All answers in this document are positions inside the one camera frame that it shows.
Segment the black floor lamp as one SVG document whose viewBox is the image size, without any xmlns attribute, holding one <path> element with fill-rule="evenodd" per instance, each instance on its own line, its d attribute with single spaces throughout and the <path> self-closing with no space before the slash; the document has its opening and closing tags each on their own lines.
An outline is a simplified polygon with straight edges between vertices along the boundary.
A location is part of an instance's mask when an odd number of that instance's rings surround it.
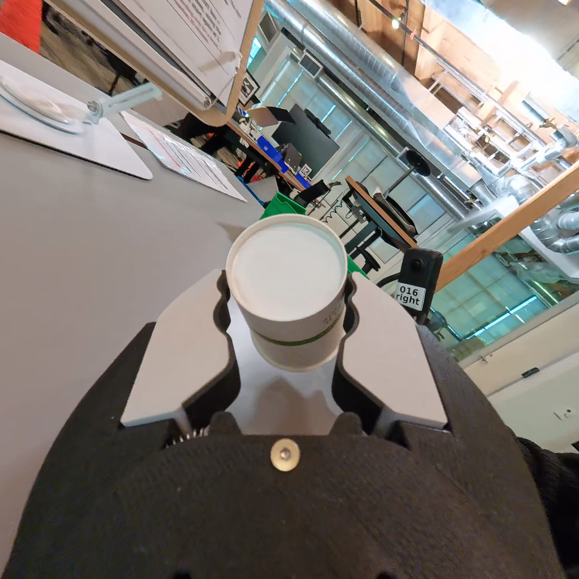
<svg viewBox="0 0 579 579">
<path fill-rule="evenodd" d="M 403 155 L 404 161 L 408 164 L 408 169 L 399 177 L 394 184 L 392 184 L 386 192 L 384 192 L 384 196 L 387 197 L 391 192 L 395 190 L 397 186 L 399 186 L 407 177 L 409 177 L 412 173 L 416 173 L 422 177 L 430 177 L 431 169 L 428 162 L 421 156 L 418 152 L 408 149 Z"/>
</svg>

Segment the grey desk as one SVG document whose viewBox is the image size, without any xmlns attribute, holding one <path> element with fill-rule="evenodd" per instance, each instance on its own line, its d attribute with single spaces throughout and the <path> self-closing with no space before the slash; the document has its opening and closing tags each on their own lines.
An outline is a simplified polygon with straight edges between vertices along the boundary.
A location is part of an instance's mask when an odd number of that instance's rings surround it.
<svg viewBox="0 0 579 579">
<path fill-rule="evenodd" d="M 1 136 L 1 577 L 197 578 L 192 547 L 232 539 L 233 524 L 170 515 L 160 545 L 143 540 L 123 563 L 112 535 L 81 529 L 81 515 L 119 504 L 144 523 L 155 502 L 202 490 L 193 451 L 167 448 L 174 424 L 124 427 L 120 416 L 152 321 L 184 290 L 225 265 L 232 242 L 263 209 L 165 170 L 146 181 Z"/>
</svg>

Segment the orange traffic cone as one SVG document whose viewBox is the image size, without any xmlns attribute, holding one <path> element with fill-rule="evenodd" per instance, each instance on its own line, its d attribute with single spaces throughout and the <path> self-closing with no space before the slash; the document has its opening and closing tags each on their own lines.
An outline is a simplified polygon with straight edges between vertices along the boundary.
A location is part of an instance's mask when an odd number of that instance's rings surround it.
<svg viewBox="0 0 579 579">
<path fill-rule="evenodd" d="M 40 53 L 41 1 L 1 1 L 1 33 Z"/>
</svg>

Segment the wooden table with bins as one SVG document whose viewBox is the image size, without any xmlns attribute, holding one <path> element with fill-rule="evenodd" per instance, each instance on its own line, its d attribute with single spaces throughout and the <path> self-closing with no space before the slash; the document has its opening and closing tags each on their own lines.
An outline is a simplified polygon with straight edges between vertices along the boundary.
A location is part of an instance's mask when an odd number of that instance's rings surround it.
<svg viewBox="0 0 579 579">
<path fill-rule="evenodd" d="M 256 153 L 261 156 L 265 161 L 269 162 L 275 170 L 277 174 L 293 189 L 296 189 L 298 192 L 302 192 L 305 189 L 308 189 L 312 186 L 311 182 L 307 182 L 304 179 L 298 179 L 296 175 L 294 175 L 289 169 L 286 172 L 283 172 L 282 166 L 277 163 L 273 158 L 271 158 L 266 151 L 264 151 L 258 144 L 258 141 L 254 139 L 250 134 L 243 131 L 241 126 L 234 120 L 228 120 L 226 126 L 231 129 L 236 135 L 240 137 L 241 140 L 246 141 L 251 149 L 256 151 Z"/>
</svg>

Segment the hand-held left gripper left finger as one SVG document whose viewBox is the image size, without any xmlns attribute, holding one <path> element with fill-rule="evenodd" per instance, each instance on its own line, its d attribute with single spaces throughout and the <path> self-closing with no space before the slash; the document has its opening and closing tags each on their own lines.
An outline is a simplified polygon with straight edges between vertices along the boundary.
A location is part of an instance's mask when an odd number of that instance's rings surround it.
<svg viewBox="0 0 579 579">
<path fill-rule="evenodd" d="M 157 319 L 120 422 L 173 420 L 200 432 L 240 391 L 225 271 L 214 270 L 180 294 Z"/>
</svg>

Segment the green plastic bin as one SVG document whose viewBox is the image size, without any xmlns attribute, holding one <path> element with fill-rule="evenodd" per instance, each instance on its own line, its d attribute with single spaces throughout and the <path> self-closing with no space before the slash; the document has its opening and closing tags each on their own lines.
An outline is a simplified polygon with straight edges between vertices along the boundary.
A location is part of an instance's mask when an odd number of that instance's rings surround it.
<svg viewBox="0 0 579 579">
<path fill-rule="evenodd" d="M 264 203 L 264 212 L 260 217 L 260 220 L 281 214 L 306 215 L 306 209 L 297 202 L 293 201 L 293 199 L 280 192 L 277 192 L 271 201 Z M 368 278 L 368 275 L 362 271 L 362 269 L 351 259 L 351 257 L 347 256 L 347 261 L 349 274 L 358 272 Z"/>
</svg>

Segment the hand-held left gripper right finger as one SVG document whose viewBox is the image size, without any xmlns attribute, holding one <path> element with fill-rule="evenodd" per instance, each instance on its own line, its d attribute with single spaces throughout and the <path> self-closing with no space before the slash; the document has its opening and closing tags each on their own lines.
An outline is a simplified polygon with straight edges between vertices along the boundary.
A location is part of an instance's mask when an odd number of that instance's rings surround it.
<svg viewBox="0 0 579 579">
<path fill-rule="evenodd" d="M 333 377 L 340 410 L 377 438 L 400 422 L 444 431 L 448 418 L 414 320 L 363 275 L 349 276 L 345 306 Z"/>
</svg>

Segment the black monitor screen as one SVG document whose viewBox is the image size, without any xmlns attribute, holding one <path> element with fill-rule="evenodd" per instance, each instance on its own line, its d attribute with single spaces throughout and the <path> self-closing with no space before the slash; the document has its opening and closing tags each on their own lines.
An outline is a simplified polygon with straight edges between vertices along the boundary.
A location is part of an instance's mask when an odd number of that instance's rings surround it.
<svg viewBox="0 0 579 579">
<path fill-rule="evenodd" d="M 280 146 L 291 144 L 302 156 L 299 166 L 307 165 L 311 168 L 308 176 L 313 178 L 339 151 L 340 146 L 331 137 L 329 129 L 311 111 L 294 104 L 289 115 L 293 122 L 281 122 L 272 138 Z"/>
</svg>

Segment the wooden beam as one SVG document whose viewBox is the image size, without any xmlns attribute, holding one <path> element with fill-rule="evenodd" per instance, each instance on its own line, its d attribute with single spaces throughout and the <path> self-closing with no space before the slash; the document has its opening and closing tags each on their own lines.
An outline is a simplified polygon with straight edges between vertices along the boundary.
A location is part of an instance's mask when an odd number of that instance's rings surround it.
<svg viewBox="0 0 579 579">
<path fill-rule="evenodd" d="M 578 191 L 578 162 L 547 184 L 512 213 L 493 225 L 474 242 L 448 259 L 441 267 L 435 292 L 452 283 L 474 265 L 490 256 L 505 242 L 543 217 Z"/>
</svg>

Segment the printed instruction sheet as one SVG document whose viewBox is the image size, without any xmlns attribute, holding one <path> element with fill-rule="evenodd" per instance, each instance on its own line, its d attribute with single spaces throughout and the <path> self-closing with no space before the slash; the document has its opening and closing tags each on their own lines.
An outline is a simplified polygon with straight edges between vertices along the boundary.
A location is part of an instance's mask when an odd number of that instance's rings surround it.
<svg viewBox="0 0 579 579">
<path fill-rule="evenodd" d="M 115 1 L 184 72 L 226 105 L 253 1 Z"/>
</svg>

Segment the plain wooden board stand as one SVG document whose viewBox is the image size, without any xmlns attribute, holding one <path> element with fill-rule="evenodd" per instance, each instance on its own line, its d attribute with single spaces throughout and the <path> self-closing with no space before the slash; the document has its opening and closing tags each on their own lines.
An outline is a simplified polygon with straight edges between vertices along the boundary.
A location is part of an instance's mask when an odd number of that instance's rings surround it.
<svg viewBox="0 0 579 579">
<path fill-rule="evenodd" d="M 276 126 L 279 123 L 295 124 L 289 111 L 273 106 L 259 106 L 247 111 L 248 116 L 260 127 Z"/>
</svg>

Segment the black bag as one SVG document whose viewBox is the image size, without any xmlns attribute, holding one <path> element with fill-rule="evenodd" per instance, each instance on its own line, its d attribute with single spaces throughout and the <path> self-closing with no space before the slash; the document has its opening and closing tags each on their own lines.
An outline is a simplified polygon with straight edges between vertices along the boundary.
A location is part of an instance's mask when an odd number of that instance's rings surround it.
<svg viewBox="0 0 579 579">
<path fill-rule="evenodd" d="M 384 196 L 380 191 L 373 195 L 373 200 L 390 216 L 396 224 L 404 230 L 411 238 L 417 235 L 417 229 L 414 221 L 406 211 L 391 196 Z"/>
</svg>

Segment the silver ventilation duct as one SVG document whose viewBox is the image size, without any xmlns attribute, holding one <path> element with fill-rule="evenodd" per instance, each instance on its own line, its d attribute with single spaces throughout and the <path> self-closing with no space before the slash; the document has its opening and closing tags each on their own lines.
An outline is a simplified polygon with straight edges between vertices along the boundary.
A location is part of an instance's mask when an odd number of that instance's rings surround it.
<svg viewBox="0 0 579 579">
<path fill-rule="evenodd" d="M 426 87 L 328 1 L 266 1 L 265 7 L 304 55 L 321 61 L 453 186 L 481 192 L 481 202 L 494 199 L 485 179 L 493 184 L 520 174 L 541 189 L 571 166 L 564 155 L 577 152 L 578 141 L 570 126 L 540 137 L 429 49 L 435 69 Z"/>
</svg>

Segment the white paper cup green band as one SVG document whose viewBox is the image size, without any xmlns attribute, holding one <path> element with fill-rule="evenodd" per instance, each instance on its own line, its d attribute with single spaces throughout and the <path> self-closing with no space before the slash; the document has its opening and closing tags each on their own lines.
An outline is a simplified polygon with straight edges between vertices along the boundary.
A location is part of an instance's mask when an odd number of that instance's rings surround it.
<svg viewBox="0 0 579 579">
<path fill-rule="evenodd" d="M 259 220 L 233 243 L 226 260 L 229 290 L 269 364 L 309 372 L 337 355 L 347 257 L 332 229 L 297 214 Z"/>
</svg>

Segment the laminated paper card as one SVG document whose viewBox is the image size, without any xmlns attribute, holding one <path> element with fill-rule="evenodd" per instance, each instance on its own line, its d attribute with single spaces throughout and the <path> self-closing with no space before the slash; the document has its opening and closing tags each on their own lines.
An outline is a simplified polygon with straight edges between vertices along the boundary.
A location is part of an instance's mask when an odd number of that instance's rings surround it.
<svg viewBox="0 0 579 579">
<path fill-rule="evenodd" d="M 120 113 L 131 130 L 167 169 L 206 187 L 246 202 L 213 158 L 166 134 L 129 112 Z"/>
</svg>

